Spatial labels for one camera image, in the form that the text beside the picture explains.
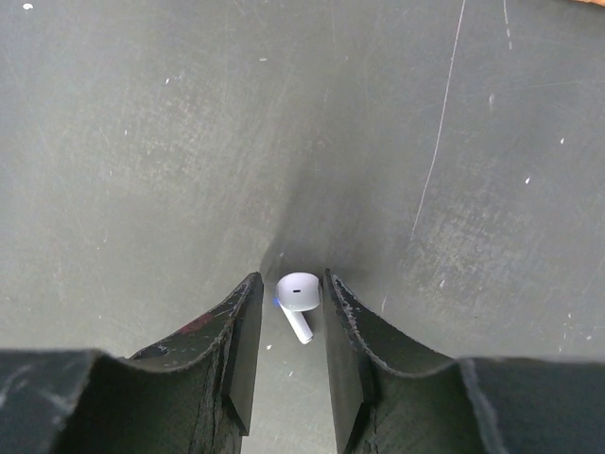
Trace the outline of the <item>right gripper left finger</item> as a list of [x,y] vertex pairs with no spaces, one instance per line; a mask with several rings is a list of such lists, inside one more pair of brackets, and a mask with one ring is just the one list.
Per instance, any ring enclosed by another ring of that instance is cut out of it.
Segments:
[[5,453],[237,453],[251,430],[264,285],[130,358],[98,349],[1,353]]

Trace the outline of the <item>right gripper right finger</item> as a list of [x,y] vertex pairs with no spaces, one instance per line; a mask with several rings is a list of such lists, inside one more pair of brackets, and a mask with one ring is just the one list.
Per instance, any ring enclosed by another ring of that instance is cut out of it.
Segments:
[[322,277],[340,453],[600,453],[604,365],[573,358],[449,358]]

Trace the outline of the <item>white earbud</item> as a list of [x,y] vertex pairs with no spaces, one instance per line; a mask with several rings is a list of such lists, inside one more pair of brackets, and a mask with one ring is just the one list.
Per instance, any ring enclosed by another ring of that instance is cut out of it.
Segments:
[[304,314],[320,305],[320,280],[312,273],[293,272],[277,283],[276,301],[298,341],[306,345],[313,339]]

